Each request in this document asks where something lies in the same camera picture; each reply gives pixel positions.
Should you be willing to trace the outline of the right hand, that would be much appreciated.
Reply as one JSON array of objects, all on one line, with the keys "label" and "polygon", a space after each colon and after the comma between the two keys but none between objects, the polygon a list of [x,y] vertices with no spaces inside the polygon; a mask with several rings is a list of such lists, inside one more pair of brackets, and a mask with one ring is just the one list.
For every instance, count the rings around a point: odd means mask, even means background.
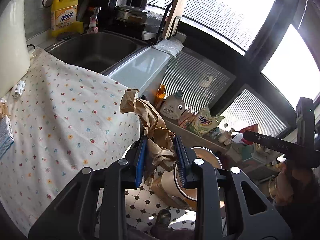
[{"label": "right hand", "polygon": [[279,168],[274,204],[304,204],[318,199],[319,185],[312,168],[299,166],[292,160],[282,162]]}]

